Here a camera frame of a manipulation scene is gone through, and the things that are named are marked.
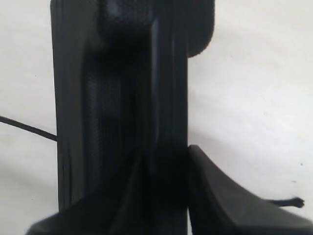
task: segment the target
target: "black plastic object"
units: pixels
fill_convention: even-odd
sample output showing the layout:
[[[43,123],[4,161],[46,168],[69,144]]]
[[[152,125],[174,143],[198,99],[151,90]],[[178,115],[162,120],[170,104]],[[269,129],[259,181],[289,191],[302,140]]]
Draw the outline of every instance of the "black plastic object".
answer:
[[[27,235],[313,235],[187,148],[214,1],[53,0],[60,212]]]
[[[231,180],[198,146],[189,147],[189,211],[194,235],[312,235],[311,221],[288,213]]]

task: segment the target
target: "white surface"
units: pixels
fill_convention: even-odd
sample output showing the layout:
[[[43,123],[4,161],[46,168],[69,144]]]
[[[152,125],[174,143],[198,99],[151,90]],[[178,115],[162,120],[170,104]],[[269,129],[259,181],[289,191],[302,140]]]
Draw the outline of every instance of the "white surface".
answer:
[[[264,198],[300,196],[313,219],[311,0],[217,0],[190,60],[189,138]],[[0,115],[56,133],[49,2],[0,1]],[[57,211],[56,144],[0,124],[0,234]]]

